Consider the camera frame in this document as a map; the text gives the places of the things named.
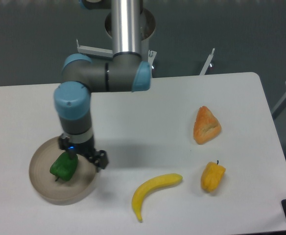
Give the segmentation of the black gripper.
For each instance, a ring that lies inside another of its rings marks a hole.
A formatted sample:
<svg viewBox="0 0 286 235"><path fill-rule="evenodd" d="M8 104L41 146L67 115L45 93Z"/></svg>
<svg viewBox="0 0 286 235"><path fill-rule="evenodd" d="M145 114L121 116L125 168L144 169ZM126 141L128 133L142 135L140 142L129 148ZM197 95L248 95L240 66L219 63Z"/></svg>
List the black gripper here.
<svg viewBox="0 0 286 235"><path fill-rule="evenodd" d="M108 155L105 150L95 150L94 137L90 137L82 143L73 143L71 138L64 133L58 138L59 149L64 150L70 159L75 158L75 154L81 155L95 166L96 172L105 169L109 163Z"/></svg>

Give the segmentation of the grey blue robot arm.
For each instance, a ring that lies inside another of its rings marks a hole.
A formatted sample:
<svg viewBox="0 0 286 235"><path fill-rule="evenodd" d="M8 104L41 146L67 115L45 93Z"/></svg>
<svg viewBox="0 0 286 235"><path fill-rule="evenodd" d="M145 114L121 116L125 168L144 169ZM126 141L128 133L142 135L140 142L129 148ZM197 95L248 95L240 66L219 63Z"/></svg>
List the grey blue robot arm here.
<svg viewBox="0 0 286 235"><path fill-rule="evenodd" d="M91 119L91 94L101 92L147 91L151 84L150 65L142 58L140 19L141 0L80 1L86 9L111 9L112 61L92 63L84 54L72 54L62 68L63 82L54 91L54 106L63 133L58 138L61 150L69 156L81 155L97 171L108 165L107 153L95 149Z"/></svg>

